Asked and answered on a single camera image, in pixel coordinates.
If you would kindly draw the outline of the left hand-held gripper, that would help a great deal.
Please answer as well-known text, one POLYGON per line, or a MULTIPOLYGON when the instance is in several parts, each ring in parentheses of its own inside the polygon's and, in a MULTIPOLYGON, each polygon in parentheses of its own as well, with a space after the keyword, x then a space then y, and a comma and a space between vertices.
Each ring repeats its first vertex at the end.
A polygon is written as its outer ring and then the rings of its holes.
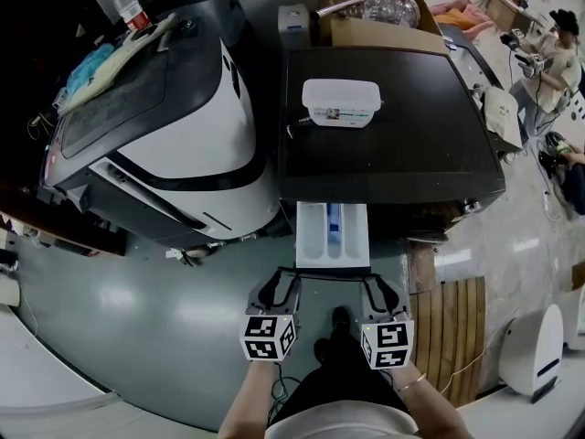
POLYGON ((283 361, 297 341, 302 278, 295 276, 283 301, 276 303, 281 277, 282 270, 277 269, 267 282, 259 282, 250 291, 239 332, 239 342, 249 361, 283 361), (280 312, 267 311, 274 307, 279 307, 280 312))

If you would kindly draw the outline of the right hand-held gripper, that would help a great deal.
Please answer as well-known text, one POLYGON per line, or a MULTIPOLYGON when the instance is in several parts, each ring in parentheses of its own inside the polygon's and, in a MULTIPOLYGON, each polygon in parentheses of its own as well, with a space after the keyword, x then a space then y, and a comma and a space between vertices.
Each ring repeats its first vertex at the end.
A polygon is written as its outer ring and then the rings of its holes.
POLYGON ((360 344, 372 370, 399 369, 407 366, 414 344, 414 321, 410 318, 408 292, 386 277, 371 273, 360 283, 362 315, 381 315, 372 291, 377 285, 389 316, 361 325, 360 344))

